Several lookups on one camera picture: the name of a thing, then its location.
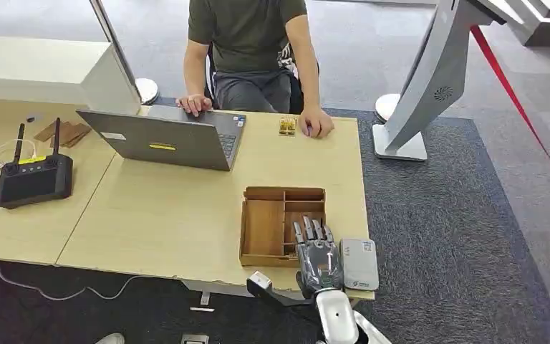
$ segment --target robot finger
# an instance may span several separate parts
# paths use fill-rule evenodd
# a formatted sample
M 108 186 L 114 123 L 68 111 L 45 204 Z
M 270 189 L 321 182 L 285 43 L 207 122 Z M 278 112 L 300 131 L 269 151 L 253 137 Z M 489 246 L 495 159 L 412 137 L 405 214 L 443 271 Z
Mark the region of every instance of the robot finger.
M 315 240 L 313 235 L 313 226 L 311 225 L 311 220 L 308 216 L 303 216 L 302 220 L 304 221 L 304 230 L 307 231 L 307 240 Z
M 326 224 L 324 225 L 324 231 L 326 232 L 326 240 L 330 243 L 334 243 L 334 236 L 332 235 L 332 231 L 330 230 L 330 227 L 328 227 Z
M 296 236 L 296 242 L 299 244 L 304 244 L 304 238 L 302 237 L 302 230 L 300 224 L 294 221 L 294 236 Z
M 324 233 L 322 231 L 322 225 L 317 220 L 313 220 L 313 225 L 315 226 L 315 232 L 317 233 L 318 240 L 323 240 Z

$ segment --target laptop keyboard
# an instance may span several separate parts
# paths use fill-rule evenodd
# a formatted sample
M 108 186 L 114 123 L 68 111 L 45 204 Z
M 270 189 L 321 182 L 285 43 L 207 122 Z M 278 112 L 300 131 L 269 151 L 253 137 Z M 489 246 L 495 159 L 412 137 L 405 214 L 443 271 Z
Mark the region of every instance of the laptop keyboard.
M 224 155 L 227 158 L 230 158 L 231 153 L 233 152 L 233 146 L 235 145 L 235 139 L 237 138 L 237 136 L 218 134 L 218 138 L 220 138 L 220 143 L 222 144 L 222 150 L 224 151 Z

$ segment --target white power bank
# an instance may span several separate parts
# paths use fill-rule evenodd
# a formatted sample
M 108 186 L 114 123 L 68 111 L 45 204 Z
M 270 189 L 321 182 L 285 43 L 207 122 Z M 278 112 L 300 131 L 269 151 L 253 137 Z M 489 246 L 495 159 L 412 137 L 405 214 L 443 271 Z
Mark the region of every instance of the white power bank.
M 345 287 L 357 290 L 378 289 L 376 244 L 372 240 L 341 239 L 340 256 Z

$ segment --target office chair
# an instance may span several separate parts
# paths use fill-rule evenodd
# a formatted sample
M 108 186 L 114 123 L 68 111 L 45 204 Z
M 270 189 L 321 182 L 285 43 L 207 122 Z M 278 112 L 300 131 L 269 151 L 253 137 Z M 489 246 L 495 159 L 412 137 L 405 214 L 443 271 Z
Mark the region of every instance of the office chair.
M 203 94 L 212 100 L 212 106 L 214 109 L 218 109 L 218 103 L 216 102 L 216 86 L 214 85 L 214 75 L 216 74 L 216 67 L 214 67 L 213 58 L 213 44 L 210 44 L 208 48 L 208 57 L 206 59 L 206 88 Z M 304 109 L 304 96 L 302 94 L 302 85 L 300 80 L 295 76 L 290 75 L 290 113 L 300 115 Z

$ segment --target sneaker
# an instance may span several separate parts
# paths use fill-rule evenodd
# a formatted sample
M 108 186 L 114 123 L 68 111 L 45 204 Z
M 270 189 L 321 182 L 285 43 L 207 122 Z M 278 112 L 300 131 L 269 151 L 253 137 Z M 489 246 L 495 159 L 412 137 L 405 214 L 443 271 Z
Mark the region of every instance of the sneaker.
M 111 333 L 96 344 L 125 344 L 125 338 L 121 333 Z

